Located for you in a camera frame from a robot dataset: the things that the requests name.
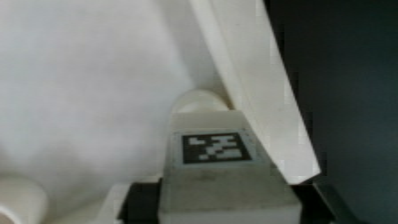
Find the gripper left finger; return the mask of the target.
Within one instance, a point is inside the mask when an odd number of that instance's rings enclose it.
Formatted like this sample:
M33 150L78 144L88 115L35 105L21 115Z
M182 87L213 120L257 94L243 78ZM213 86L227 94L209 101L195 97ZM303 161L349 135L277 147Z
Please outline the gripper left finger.
M161 180L131 184L117 215L120 224L159 224L159 187Z

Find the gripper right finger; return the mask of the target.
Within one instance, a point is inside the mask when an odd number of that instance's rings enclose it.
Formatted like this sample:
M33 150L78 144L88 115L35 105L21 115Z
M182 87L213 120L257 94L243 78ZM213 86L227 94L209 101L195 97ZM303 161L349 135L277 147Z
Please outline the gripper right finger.
M302 202L300 224L369 224L357 218L330 184L312 182L291 188Z

